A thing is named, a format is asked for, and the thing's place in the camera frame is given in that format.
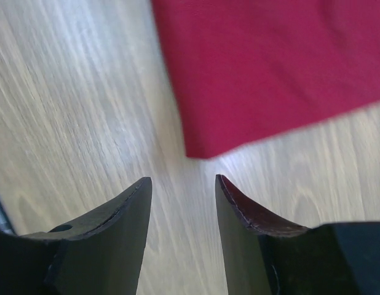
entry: light wood grain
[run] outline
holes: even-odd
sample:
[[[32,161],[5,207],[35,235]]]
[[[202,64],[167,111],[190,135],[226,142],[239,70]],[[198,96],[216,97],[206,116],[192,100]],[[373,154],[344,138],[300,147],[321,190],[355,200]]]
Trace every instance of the light wood grain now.
[[[216,173],[306,226],[380,219],[380,104],[187,159],[147,0],[0,0],[0,198],[19,234],[151,176],[138,294],[227,294]]]

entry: red cloth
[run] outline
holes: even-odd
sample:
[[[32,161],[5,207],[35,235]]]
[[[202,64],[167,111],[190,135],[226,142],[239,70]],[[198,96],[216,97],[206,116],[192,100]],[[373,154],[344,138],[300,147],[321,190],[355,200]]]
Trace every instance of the red cloth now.
[[[380,100],[380,0],[152,0],[189,157]]]

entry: screw hole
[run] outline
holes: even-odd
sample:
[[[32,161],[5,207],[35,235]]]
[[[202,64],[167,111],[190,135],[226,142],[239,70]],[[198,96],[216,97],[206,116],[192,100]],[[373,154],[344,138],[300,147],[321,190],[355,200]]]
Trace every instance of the screw hole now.
[[[66,230],[72,229],[73,226],[69,224],[62,224],[60,226],[55,227],[50,232],[65,232]]]

